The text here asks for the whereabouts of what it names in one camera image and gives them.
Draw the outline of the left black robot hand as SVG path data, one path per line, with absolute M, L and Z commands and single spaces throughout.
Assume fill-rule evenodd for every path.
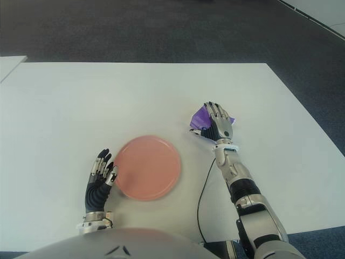
M 104 212 L 104 206 L 118 175 L 109 149 L 103 149 L 97 156 L 86 187 L 85 209 L 86 214 Z

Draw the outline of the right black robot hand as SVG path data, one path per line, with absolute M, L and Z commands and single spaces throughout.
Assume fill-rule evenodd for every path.
M 220 104 L 208 101 L 192 116 L 190 131 L 213 141 L 231 140 L 233 121 Z

